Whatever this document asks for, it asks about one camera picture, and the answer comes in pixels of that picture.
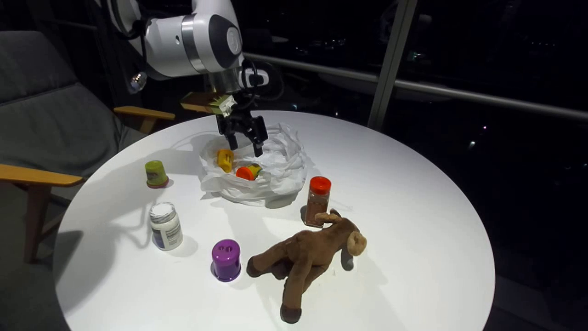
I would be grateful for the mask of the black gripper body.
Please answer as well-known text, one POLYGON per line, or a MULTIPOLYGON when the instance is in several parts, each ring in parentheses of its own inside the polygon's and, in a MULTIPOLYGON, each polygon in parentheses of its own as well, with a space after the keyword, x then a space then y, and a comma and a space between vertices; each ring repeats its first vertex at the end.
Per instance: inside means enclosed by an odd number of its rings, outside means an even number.
POLYGON ((219 115, 217 126, 222 135, 226 132, 241 132, 252 143, 255 137, 268 137, 264 119, 261 115, 253 117, 250 109, 233 109, 230 115, 219 115))

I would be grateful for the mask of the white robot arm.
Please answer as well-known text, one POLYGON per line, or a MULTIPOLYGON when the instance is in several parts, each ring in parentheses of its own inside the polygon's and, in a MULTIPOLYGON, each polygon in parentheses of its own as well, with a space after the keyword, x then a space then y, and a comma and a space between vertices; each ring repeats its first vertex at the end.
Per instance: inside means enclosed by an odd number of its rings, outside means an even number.
POLYGON ((217 113, 219 132, 231 148, 235 133, 252 141, 253 154, 263 154, 268 139, 264 119, 250 113, 257 82, 246 76, 241 25, 231 0, 191 0, 189 14, 149 18, 140 0, 99 0, 114 29, 143 58, 145 69, 130 86, 141 89, 145 75, 174 78, 204 75, 224 108, 217 113))

